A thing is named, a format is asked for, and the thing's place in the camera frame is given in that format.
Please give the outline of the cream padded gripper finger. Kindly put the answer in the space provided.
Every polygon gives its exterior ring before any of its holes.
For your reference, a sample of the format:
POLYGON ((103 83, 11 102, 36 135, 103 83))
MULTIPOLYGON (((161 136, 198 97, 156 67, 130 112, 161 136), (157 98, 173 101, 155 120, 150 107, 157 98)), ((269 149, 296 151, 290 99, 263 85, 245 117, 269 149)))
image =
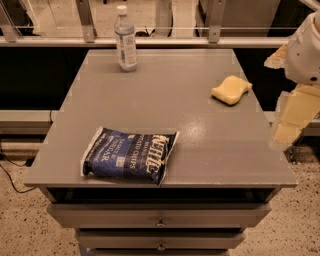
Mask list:
POLYGON ((319 112, 319 86, 298 84, 290 93, 282 93, 277 102, 272 141, 292 144, 319 112))

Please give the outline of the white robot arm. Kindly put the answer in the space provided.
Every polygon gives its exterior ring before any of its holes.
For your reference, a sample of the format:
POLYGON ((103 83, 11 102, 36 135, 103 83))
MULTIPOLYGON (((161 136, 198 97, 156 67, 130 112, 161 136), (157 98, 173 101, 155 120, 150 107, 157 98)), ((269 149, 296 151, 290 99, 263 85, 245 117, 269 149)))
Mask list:
POLYGON ((280 113, 272 136, 276 143, 292 144, 320 112, 320 11, 308 15, 264 66, 283 68, 286 78, 296 83, 286 99, 278 99, 280 113))

